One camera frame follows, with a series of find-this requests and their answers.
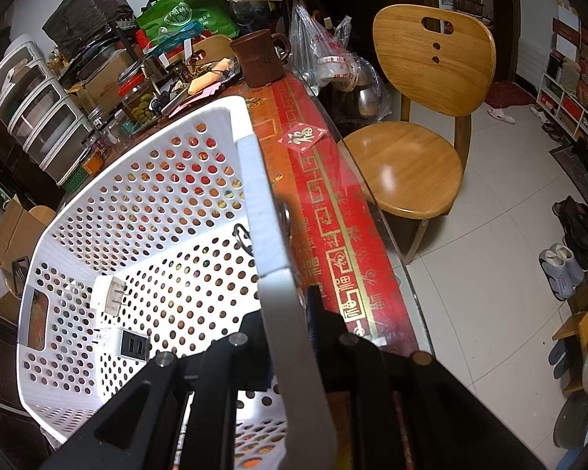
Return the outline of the cardboard box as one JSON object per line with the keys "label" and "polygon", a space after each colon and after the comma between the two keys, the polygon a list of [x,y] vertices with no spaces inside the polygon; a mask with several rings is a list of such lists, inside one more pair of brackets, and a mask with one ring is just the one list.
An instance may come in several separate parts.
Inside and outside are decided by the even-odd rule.
{"label": "cardboard box", "polygon": [[55,217],[44,205],[26,210],[16,199],[7,204],[0,223],[0,300],[21,297],[34,249]]}

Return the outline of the wooden chair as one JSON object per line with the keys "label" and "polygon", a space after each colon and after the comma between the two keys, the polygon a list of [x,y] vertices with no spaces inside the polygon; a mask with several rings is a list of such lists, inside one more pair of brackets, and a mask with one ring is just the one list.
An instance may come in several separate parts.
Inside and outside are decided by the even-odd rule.
{"label": "wooden chair", "polygon": [[379,208],[412,224],[403,262],[418,253],[431,221],[460,194],[473,135],[496,70],[491,31],[438,7],[393,4],[373,22],[382,73],[400,97],[399,116],[355,130],[345,145]]}

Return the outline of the red paper fu sticker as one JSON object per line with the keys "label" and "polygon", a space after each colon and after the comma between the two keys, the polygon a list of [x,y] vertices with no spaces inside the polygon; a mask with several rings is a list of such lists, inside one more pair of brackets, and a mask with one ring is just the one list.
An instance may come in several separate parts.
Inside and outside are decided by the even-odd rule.
{"label": "red paper fu sticker", "polygon": [[308,123],[297,123],[286,130],[278,139],[278,142],[290,151],[304,153],[312,148],[318,140],[321,140],[328,130]]}

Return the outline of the white stacked drawer organizer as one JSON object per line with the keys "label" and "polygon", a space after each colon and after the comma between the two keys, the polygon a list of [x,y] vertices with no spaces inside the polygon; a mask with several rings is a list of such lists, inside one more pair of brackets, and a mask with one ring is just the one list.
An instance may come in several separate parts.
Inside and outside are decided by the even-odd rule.
{"label": "white stacked drawer organizer", "polygon": [[7,47],[0,61],[0,121],[31,161],[59,186],[85,159],[93,132],[26,34]]}

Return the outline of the white usb charger block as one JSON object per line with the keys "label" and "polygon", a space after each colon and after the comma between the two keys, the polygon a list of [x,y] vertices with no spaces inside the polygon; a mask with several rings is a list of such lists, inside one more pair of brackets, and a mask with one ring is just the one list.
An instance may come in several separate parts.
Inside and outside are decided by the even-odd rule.
{"label": "white usb charger block", "polygon": [[146,362],[149,337],[129,330],[121,314],[126,283],[115,276],[99,275],[94,280],[90,306],[94,315],[94,354],[103,361],[119,358]]}

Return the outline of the white perforated plastic basket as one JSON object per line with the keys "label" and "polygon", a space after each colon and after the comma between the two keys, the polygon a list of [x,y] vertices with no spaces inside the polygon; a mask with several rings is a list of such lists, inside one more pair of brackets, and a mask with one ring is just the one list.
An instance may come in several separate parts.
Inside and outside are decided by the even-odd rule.
{"label": "white perforated plastic basket", "polygon": [[[99,275],[126,283],[121,320],[149,337],[146,362],[94,354]],[[245,101],[227,97],[112,163],[42,233],[19,315],[22,406],[58,450],[158,353],[204,352],[255,311],[273,377],[238,393],[230,469],[328,469],[336,430],[288,234]]]}

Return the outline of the clear plastic bag with bowls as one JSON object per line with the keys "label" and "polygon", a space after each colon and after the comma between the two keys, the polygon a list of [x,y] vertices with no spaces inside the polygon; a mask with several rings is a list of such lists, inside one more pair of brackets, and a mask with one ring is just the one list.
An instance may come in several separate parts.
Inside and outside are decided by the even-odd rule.
{"label": "clear plastic bag with bowls", "polygon": [[391,115],[392,98],[373,65],[348,49],[350,34],[350,16],[329,30],[307,11],[303,1],[293,1],[292,67],[311,94],[328,90],[324,100],[334,122],[359,128]]}

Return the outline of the green shopping bag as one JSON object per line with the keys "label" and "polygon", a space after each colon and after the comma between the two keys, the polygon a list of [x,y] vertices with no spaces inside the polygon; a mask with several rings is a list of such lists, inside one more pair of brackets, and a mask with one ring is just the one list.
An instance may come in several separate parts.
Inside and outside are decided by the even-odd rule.
{"label": "green shopping bag", "polygon": [[230,38],[239,34],[226,0],[157,0],[137,17],[137,23],[152,43],[187,28]]}

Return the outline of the grey white sneakers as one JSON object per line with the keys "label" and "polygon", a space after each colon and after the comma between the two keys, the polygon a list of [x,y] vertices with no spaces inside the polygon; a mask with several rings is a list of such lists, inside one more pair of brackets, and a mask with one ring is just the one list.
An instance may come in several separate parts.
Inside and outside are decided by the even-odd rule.
{"label": "grey white sneakers", "polygon": [[558,301],[569,300],[585,275],[573,250],[561,243],[555,243],[539,254],[539,266]]}

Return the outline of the brown ceramic mug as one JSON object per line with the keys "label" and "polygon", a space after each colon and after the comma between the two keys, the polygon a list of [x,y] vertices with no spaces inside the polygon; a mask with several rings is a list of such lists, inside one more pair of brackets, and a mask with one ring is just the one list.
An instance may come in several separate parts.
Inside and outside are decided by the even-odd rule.
{"label": "brown ceramic mug", "polygon": [[230,43],[249,88],[260,88],[285,77],[285,62],[291,53],[288,36],[269,29],[246,34]]}

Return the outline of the glass jar of pickles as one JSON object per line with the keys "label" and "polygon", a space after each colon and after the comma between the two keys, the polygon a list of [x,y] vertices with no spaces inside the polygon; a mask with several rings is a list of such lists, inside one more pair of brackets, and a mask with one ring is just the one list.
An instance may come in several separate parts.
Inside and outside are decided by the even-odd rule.
{"label": "glass jar of pickles", "polygon": [[154,118],[152,100],[157,97],[155,86],[144,74],[135,74],[119,87],[124,110],[134,124],[143,125]]}

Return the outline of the white shelf unit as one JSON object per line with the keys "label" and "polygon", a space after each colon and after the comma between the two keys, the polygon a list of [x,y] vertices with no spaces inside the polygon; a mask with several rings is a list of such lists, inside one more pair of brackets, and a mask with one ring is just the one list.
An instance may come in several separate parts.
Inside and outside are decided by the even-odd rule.
{"label": "white shelf unit", "polygon": [[588,110],[546,72],[541,76],[536,103],[573,141],[580,137],[588,141]]}

